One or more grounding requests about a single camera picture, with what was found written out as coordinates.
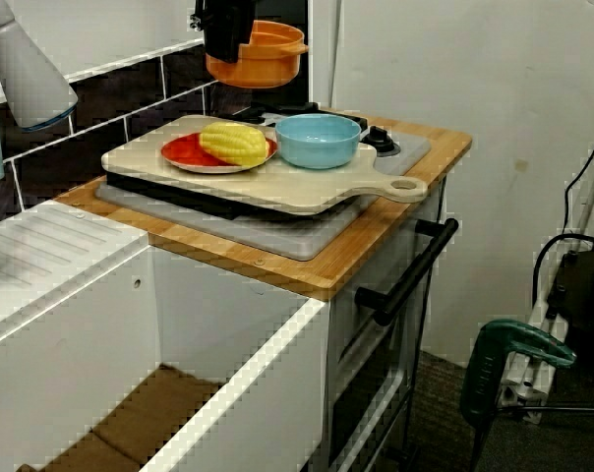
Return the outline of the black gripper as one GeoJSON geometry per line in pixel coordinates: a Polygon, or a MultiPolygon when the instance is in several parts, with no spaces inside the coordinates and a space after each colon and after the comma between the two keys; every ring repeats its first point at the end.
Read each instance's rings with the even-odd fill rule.
{"type": "Polygon", "coordinates": [[[191,26],[206,26],[206,54],[228,64],[236,63],[240,46],[250,41],[255,7],[255,1],[197,0],[188,17],[191,26]]]}

